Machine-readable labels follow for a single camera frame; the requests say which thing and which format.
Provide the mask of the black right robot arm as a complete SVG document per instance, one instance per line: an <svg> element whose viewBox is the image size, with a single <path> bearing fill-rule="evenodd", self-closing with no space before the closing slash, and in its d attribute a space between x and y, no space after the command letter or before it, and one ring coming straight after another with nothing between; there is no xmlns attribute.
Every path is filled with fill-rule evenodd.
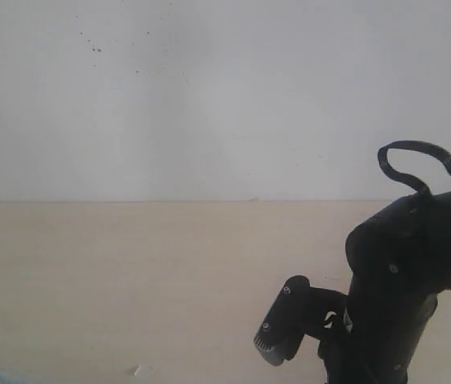
<svg viewBox="0 0 451 384"><path fill-rule="evenodd" d="M441 292L451 290L451 192L399 198L358 225L353 276L319 354L330 383L405 383Z"/></svg>

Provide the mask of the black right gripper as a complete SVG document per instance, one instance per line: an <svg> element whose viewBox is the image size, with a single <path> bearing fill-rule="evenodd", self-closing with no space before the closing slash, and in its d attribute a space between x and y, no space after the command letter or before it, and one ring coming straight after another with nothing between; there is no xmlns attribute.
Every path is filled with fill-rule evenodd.
<svg viewBox="0 0 451 384"><path fill-rule="evenodd" d="M407 383L435 294L349 292L336 339L318 348L328 383Z"/></svg>

